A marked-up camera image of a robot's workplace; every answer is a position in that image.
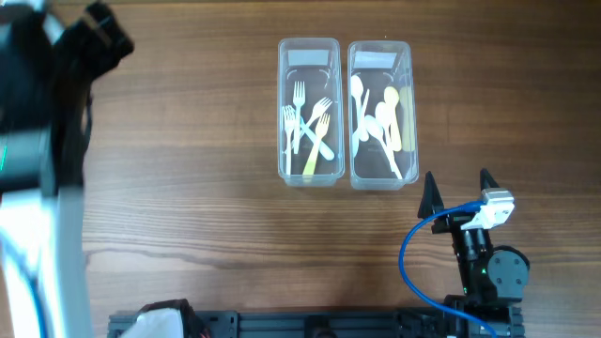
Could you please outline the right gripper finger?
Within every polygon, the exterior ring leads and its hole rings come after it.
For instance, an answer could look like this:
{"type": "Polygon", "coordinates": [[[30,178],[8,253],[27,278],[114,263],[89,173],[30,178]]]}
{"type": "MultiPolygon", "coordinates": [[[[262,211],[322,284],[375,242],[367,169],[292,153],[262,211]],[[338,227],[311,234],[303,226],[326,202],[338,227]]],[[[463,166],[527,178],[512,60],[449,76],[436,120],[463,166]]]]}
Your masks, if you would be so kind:
{"type": "Polygon", "coordinates": [[[426,219],[444,210],[444,204],[439,193],[438,185],[431,171],[425,174],[424,192],[418,209],[417,217],[426,219]]]}
{"type": "Polygon", "coordinates": [[[497,189],[500,185],[486,168],[480,171],[480,190],[497,189]]]}

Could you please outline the white spoon container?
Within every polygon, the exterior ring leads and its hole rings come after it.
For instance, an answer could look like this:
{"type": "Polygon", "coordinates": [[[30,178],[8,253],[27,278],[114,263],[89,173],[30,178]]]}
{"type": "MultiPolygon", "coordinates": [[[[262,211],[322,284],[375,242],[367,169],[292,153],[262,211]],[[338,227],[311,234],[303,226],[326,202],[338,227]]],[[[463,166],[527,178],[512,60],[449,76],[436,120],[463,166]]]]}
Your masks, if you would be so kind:
{"type": "Polygon", "coordinates": [[[393,158],[392,153],[389,150],[389,147],[387,146],[386,142],[384,141],[384,129],[383,127],[380,125],[380,123],[371,115],[367,115],[364,118],[363,124],[366,128],[366,130],[368,131],[369,135],[374,137],[375,139],[377,139],[384,151],[384,154],[389,162],[389,165],[391,167],[391,171],[395,174],[395,176],[398,179],[402,179],[403,176],[400,172],[400,170],[398,169],[398,166],[396,165],[396,162],[393,158]]]}

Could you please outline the yellow plastic spoon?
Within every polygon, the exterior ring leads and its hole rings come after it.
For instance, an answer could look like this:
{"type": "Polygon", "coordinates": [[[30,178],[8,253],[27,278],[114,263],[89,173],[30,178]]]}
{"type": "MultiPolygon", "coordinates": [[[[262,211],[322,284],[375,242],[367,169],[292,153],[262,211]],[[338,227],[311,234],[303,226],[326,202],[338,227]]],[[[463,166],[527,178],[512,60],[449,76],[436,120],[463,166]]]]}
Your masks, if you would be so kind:
{"type": "Polygon", "coordinates": [[[393,86],[387,86],[384,89],[384,102],[386,103],[389,111],[391,147],[394,152],[398,152],[402,150],[401,135],[396,115],[396,106],[399,102],[399,94],[393,86]]]}

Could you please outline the light blue plastic fork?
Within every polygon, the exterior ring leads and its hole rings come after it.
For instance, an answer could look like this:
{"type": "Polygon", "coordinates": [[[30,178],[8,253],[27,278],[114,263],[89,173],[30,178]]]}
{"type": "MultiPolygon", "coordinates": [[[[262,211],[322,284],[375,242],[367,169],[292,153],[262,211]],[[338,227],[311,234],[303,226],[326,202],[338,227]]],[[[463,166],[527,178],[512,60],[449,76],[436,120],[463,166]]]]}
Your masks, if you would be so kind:
{"type": "MultiPolygon", "coordinates": [[[[308,138],[312,142],[316,140],[316,134],[306,125],[303,118],[300,119],[300,129],[308,136],[308,138]]],[[[327,161],[332,161],[334,159],[334,153],[324,142],[320,143],[319,152],[327,161]]]]}

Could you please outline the yellow plastic fork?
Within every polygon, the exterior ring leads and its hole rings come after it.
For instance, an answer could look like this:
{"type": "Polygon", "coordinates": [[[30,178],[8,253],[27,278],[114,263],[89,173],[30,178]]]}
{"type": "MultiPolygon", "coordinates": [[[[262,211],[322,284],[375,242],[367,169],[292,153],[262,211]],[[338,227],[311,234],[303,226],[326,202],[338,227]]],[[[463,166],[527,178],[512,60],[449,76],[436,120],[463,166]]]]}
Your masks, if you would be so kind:
{"type": "Polygon", "coordinates": [[[328,113],[324,114],[316,122],[315,135],[316,139],[312,146],[311,152],[308,159],[303,167],[302,174],[304,176],[312,176],[316,172],[317,164],[319,161],[325,161],[325,157],[320,153],[320,147],[323,145],[323,138],[327,135],[329,130],[331,117],[328,113]]]}

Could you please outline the light blue plastic spoon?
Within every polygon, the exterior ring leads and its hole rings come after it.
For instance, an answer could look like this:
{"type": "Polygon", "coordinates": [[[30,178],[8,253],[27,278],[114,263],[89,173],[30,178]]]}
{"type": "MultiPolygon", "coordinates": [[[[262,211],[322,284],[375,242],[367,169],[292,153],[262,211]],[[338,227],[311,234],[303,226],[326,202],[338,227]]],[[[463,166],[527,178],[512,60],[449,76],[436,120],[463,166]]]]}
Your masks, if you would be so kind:
{"type": "Polygon", "coordinates": [[[369,90],[364,91],[362,80],[358,75],[352,75],[351,79],[351,97],[355,100],[357,114],[357,129],[361,142],[366,142],[369,138],[368,132],[364,126],[364,116],[369,99],[369,90]]]}

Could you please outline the white plastic fork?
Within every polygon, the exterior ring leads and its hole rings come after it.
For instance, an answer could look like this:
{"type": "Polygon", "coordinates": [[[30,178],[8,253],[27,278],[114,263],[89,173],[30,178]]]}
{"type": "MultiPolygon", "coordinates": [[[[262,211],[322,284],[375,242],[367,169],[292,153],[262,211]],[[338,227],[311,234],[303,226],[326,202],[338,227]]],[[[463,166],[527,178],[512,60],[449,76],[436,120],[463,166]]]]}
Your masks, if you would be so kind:
{"type": "Polygon", "coordinates": [[[299,152],[301,139],[301,108],[306,101],[304,81],[296,81],[293,91],[293,105],[295,108],[295,129],[294,129],[294,154],[299,152]]]}
{"type": "MultiPolygon", "coordinates": [[[[327,97],[322,98],[321,100],[319,100],[313,107],[313,111],[312,111],[312,115],[309,118],[309,120],[306,123],[306,125],[310,128],[310,126],[317,121],[319,118],[321,118],[326,112],[327,110],[330,108],[330,106],[332,105],[332,100],[330,100],[327,97]]],[[[300,130],[300,138],[302,138],[304,135],[306,135],[302,130],[300,130]]]]}
{"type": "Polygon", "coordinates": [[[282,115],[284,119],[284,128],[286,136],[285,146],[285,174],[291,175],[291,154],[292,154],[292,134],[296,126],[295,110],[291,105],[282,107],[282,115]]]}

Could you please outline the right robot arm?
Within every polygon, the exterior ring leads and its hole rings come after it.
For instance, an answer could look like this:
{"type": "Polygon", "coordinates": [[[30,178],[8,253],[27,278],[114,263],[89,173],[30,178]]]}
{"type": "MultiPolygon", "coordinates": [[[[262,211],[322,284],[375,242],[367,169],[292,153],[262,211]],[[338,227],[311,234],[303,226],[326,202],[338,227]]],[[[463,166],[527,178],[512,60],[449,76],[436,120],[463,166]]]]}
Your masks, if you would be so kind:
{"type": "Polygon", "coordinates": [[[432,337],[523,337],[523,315],[517,305],[528,284],[531,263],[518,249],[492,244],[490,231],[508,221],[515,198],[486,169],[480,172],[482,203],[474,211],[452,211],[433,221],[434,234],[452,237],[463,295],[443,304],[472,315],[480,324],[443,311],[426,315],[432,337]]]}

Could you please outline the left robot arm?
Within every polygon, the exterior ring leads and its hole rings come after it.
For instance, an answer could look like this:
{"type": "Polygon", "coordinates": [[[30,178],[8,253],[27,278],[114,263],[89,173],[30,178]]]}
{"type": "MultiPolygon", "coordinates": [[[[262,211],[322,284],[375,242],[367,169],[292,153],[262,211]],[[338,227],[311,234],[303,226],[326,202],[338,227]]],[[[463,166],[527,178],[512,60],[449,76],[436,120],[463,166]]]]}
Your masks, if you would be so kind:
{"type": "Polygon", "coordinates": [[[1,265],[14,334],[93,333],[82,245],[92,85],[133,52],[107,3],[1,5],[1,265]]]}

